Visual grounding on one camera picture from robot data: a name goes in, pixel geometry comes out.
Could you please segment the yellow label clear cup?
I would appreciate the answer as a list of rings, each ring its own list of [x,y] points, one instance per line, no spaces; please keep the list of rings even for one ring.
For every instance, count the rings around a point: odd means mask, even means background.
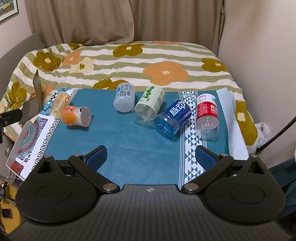
[[[68,93],[61,91],[56,96],[53,101],[52,106],[50,107],[51,116],[54,118],[61,118],[62,109],[66,108],[70,104],[70,96]]]

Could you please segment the blue plastic cup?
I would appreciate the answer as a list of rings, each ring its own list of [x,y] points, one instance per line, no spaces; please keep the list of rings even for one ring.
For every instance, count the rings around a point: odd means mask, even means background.
[[[183,100],[176,99],[154,119],[154,127],[165,138],[173,138],[192,116],[191,108]]]

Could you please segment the beige curtain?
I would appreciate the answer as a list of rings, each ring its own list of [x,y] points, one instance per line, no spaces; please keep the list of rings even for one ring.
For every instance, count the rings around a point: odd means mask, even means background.
[[[217,53],[223,1],[26,1],[30,27],[46,46],[133,41],[200,44]]]

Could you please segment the framed wall picture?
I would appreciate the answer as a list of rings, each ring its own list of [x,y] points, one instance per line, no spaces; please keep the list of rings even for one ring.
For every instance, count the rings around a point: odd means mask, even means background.
[[[18,12],[17,0],[0,0],[0,21],[4,21]]]

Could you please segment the green label clear cup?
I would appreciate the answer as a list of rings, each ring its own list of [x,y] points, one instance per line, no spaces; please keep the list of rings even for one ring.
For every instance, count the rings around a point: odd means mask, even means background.
[[[134,107],[135,123],[141,126],[152,126],[165,98],[162,88],[149,86]]]

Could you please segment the floral striped bed quilt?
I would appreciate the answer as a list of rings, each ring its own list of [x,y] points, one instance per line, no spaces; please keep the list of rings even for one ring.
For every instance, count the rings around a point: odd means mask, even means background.
[[[228,67],[204,46],[193,43],[148,41],[86,46],[58,44],[25,54],[3,87],[1,112],[20,108],[35,97],[38,74],[48,101],[60,88],[116,89],[128,82],[138,91],[154,84],[166,92],[232,91],[235,117],[248,151],[256,149],[258,130],[246,109],[242,89]]]

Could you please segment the grey bed headboard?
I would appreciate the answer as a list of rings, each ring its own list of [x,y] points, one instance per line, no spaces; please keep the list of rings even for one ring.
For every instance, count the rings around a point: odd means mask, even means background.
[[[1,74],[1,85],[0,94],[1,98],[6,92],[8,84],[10,82],[11,75],[18,65],[19,61],[33,50],[44,49],[46,46],[41,41],[39,35],[34,33],[24,39],[22,42],[13,47],[4,56],[1,57],[0,74]]]

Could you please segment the white blue label cup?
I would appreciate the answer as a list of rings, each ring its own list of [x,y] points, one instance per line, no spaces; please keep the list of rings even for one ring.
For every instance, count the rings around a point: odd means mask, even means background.
[[[135,105],[135,88],[130,83],[121,83],[115,91],[113,106],[121,113],[128,113]]]

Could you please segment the orange dragon label cup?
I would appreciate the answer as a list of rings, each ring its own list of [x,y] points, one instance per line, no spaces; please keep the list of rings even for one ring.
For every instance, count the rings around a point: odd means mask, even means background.
[[[91,110],[88,107],[67,106],[61,111],[61,120],[68,126],[87,128],[91,123]]]

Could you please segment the teal patterned tablecloth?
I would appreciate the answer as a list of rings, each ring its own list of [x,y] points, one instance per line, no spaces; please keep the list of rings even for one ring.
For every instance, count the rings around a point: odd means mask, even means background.
[[[195,117],[168,139],[155,129],[138,125],[134,113],[120,113],[114,106],[115,91],[66,89],[71,104],[91,109],[88,127],[67,126],[50,115],[49,99],[36,120],[25,126],[7,161],[20,179],[25,179],[44,155],[65,160],[74,154],[86,155],[103,145],[106,161],[93,161],[97,171],[116,183],[176,184],[182,186],[210,166],[195,152],[204,146],[215,154],[229,154],[238,160],[249,156],[234,116],[233,92],[226,88],[213,91],[219,113],[219,130],[214,140],[196,131]]]

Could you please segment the red label clear cup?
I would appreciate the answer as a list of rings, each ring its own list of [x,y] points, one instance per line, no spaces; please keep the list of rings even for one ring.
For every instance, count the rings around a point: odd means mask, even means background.
[[[199,94],[196,99],[196,129],[203,138],[216,141],[219,135],[219,113],[216,97],[210,93]]]

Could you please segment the grey open laptop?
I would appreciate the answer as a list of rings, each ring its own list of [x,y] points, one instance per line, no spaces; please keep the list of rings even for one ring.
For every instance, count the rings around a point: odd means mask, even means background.
[[[29,121],[31,118],[36,116],[43,109],[43,89],[40,82],[40,77],[38,70],[36,71],[33,78],[33,87],[35,91],[35,96],[30,98],[29,101],[26,101],[23,104],[22,113],[23,117],[20,121],[20,124],[24,124]]]

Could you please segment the white plastic bag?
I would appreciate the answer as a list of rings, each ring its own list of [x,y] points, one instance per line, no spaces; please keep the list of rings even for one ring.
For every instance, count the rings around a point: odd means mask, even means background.
[[[256,123],[255,127],[258,132],[257,148],[260,148],[269,141],[269,127],[265,123]]]

